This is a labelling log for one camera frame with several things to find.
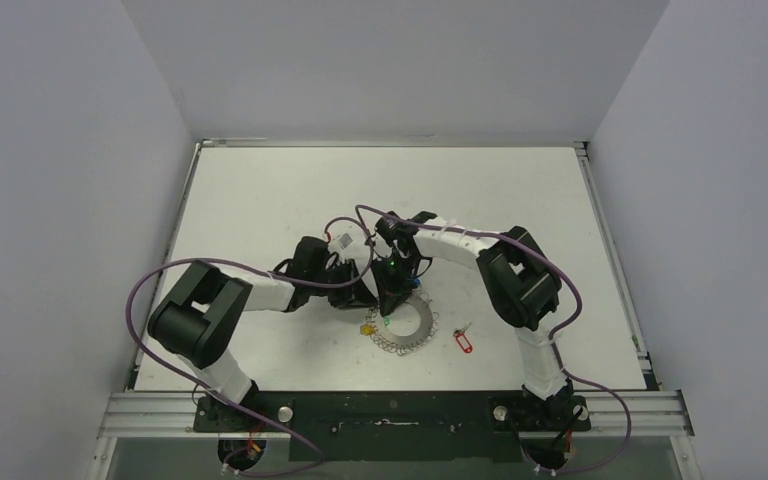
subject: keychain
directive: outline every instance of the keychain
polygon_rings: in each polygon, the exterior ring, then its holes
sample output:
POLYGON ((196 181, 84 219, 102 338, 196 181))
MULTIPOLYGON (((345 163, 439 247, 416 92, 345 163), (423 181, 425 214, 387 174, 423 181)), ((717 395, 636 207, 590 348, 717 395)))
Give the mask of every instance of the keychain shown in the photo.
POLYGON ((470 325, 472 325, 471 322, 467 323, 464 328, 455 330, 454 333, 455 341, 458 342, 458 346, 461 347, 461 350, 463 350, 464 353, 472 353, 472 343, 466 338, 466 329, 469 328, 470 325))

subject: metal frame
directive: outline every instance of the metal frame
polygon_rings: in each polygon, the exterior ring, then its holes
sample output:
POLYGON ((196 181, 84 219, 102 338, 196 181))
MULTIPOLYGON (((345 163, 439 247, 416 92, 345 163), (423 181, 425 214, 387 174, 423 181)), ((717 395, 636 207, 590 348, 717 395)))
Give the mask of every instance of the metal frame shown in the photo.
MULTIPOLYGON (((514 139, 502 140, 483 137, 437 137, 434 135, 417 135, 397 139, 363 140, 363 141, 298 141, 265 138, 238 139, 205 139, 196 142, 190 163, 187 179, 181 195, 176 221, 167 244, 164 259, 168 261, 175 244, 181 218, 186 208, 190 187, 198 166, 203 148, 224 147, 557 147, 570 146, 576 150, 582 177, 585 182, 599 230, 617 288, 620 292, 623 308, 629 326, 636 337, 638 359, 644 373, 652 373, 652 364, 646 350, 637 314, 629 293, 622 265, 614 245, 605 215, 599 201, 596 187, 590 171, 586 146, 583 142, 569 143, 534 143, 519 142, 514 139)), ((158 280, 153 295, 162 286, 163 277, 158 280)), ((135 371, 139 368, 142 355, 138 354, 135 361, 135 371)), ((615 399, 601 392, 579 392, 587 398, 593 429, 581 432, 581 436, 617 437, 625 432, 625 415, 615 399)), ((679 465, 680 474, 685 480, 701 480, 699 466, 690 438, 693 428, 690 423, 684 401, 680 392, 659 391, 623 391, 620 392, 632 411, 633 436, 668 436, 679 465)), ((108 403, 107 411, 99 431, 98 441, 93 453, 93 459, 87 473, 90 480, 106 479, 111 464, 115 461, 115 450, 118 438, 234 438, 246 436, 247 432, 234 434, 204 434, 192 431, 192 419, 196 406, 191 396, 186 392, 126 392, 114 393, 108 403)), ((524 438, 541 437, 543 434, 521 434, 524 438)), ((257 433, 254 438, 288 439, 282 433, 257 433)))

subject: gray ring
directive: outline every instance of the gray ring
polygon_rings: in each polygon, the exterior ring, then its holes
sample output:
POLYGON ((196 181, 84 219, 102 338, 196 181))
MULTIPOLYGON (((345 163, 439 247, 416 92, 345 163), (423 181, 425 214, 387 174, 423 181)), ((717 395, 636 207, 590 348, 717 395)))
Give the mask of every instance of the gray ring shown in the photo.
POLYGON ((427 302, 414 294, 408 297, 405 303, 419 313, 419 328, 410 335, 396 335, 387 328, 387 325, 384 325, 384 317, 381 315, 375 317, 375 330, 378 335, 397 347, 418 345, 430 337, 431 331, 434 329, 434 314, 427 302))

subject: red key tag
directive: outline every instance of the red key tag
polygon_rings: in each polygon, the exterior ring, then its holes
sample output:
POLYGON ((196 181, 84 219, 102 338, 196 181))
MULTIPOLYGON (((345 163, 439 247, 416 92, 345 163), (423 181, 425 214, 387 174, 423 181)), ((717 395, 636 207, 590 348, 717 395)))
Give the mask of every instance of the red key tag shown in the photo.
POLYGON ((455 334, 455 341, 458 342, 458 346, 461 347, 464 353, 472 353, 472 344, 469 343, 469 339, 466 338, 463 332, 455 334))

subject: gray wall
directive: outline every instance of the gray wall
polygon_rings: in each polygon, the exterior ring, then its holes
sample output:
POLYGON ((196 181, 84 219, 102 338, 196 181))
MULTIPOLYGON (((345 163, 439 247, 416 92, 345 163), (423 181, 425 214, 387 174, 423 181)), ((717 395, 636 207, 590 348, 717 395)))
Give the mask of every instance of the gray wall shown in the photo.
POLYGON ((768 2, 670 2, 591 155, 703 473, 768 478, 768 2))
POLYGON ((585 140, 666 0, 123 0, 200 137, 585 140))
POLYGON ((191 154, 118 1, 0 1, 0 478, 86 473, 191 154))

